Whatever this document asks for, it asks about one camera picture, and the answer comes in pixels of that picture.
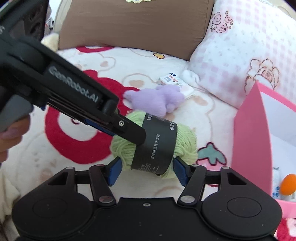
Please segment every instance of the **orange ball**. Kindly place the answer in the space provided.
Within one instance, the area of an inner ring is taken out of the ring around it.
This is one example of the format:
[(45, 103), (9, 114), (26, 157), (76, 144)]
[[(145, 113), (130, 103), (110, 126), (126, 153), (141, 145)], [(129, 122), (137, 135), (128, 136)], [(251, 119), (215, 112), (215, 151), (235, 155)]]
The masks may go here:
[(289, 196), (296, 191), (296, 175), (289, 174), (281, 182), (279, 192), (282, 195)]

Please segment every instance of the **yellow embroidery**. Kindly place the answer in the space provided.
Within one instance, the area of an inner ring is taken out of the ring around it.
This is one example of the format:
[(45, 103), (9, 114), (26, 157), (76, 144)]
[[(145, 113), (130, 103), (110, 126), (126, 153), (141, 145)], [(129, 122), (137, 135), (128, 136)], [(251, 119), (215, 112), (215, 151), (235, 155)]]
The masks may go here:
[(142, 2), (142, 1), (145, 1), (145, 2), (149, 2), (149, 1), (152, 1), (152, 0), (126, 0), (127, 2), (133, 2), (133, 3), (139, 3), (139, 2)]
[(165, 56), (163, 54), (154, 53), (153, 55), (158, 57), (159, 59), (164, 59), (165, 58)]

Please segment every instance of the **pink checkered pillow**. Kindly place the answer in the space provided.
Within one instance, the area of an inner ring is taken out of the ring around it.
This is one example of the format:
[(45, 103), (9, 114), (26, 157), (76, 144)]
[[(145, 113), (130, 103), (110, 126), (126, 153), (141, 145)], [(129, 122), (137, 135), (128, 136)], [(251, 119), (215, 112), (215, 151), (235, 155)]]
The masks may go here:
[(237, 108), (255, 81), (296, 103), (296, 21), (264, 0), (217, 0), (189, 70)]

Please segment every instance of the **fingernail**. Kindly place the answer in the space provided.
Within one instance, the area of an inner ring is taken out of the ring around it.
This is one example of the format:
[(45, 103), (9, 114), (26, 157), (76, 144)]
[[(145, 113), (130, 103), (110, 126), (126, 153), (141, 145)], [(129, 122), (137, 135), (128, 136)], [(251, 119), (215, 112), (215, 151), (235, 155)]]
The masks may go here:
[(7, 131), (0, 134), (1, 139), (10, 140), (20, 136), (20, 132), (17, 128), (10, 128)]

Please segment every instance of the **yarn ball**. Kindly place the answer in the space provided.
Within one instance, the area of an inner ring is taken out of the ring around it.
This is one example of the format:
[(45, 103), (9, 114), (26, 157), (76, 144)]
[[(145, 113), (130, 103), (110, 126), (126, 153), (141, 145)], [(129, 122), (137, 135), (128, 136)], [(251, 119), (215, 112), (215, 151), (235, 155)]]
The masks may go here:
[[(126, 117), (139, 126), (143, 125), (146, 113), (143, 111), (134, 111)], [(177, 140), (174, 150), (174, 156), (179, 156), (182, 160), (192, 165), (197, 160), (197, 139), (194, 132), (186, 125), (178, 123)], [(110, 150), (113, 156), (119, 156), (124, 170), (131, 168), (136, 145), (123, 139), (120, 136), (114, 136), (111, 142)], [(161, 175), (162, 178), (176, 177), (171, 162), (167, 171)]]

